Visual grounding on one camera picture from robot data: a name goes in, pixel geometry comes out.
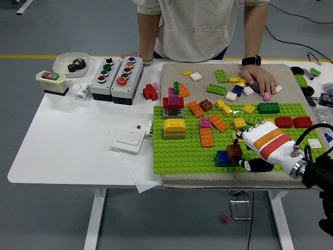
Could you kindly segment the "person's left hand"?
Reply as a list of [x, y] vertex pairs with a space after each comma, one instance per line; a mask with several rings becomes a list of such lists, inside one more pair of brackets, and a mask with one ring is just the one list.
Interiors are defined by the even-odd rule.
[[247, 65], [243, 66], [239, 75], [243, 77], [250, 85], [256, 81], [259, 85], [260, 94], [265, 92], [275, 94], [275, 88], [278, 86], [275, 76], [260, 66]]

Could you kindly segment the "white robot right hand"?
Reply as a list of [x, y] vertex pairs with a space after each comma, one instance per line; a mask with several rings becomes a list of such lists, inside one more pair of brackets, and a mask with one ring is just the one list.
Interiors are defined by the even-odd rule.
[[264, 120], [245, 132], [237, 132], [235, 139], [242, 139], [264, 161], [281, 166], [295, 179], [305, 166], [304, 152], [300, 150], [300, 146], [270, 121]]

